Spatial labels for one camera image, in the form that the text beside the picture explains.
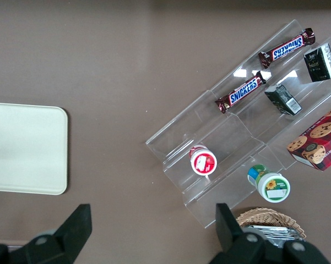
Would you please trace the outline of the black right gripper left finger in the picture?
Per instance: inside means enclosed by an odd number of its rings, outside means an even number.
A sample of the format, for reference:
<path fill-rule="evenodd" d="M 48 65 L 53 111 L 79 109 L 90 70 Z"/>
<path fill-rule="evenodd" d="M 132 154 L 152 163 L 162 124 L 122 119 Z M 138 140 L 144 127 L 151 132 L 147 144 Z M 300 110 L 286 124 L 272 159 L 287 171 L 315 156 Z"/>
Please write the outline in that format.
<path fill-rule="evenodd" d="M 9 251 L 0 244 L 0 263 L 74 263 L 92 232 L 91 206 L 80 204 L 53 233 Z"/>

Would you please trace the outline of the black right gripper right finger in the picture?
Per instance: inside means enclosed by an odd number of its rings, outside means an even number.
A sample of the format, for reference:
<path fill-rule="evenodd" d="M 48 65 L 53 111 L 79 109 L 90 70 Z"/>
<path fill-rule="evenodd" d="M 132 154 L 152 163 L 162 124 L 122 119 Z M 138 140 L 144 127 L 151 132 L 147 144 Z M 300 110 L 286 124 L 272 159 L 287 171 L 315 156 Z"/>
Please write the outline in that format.
<path fill-rule="evenodd" d="M 274 246 L 257 233 L 244 232 L 228 205 L 216 205 L 216 233 L 222 248 L 210 263 L 330 263 L 306 241 L 287 241 Z"/>

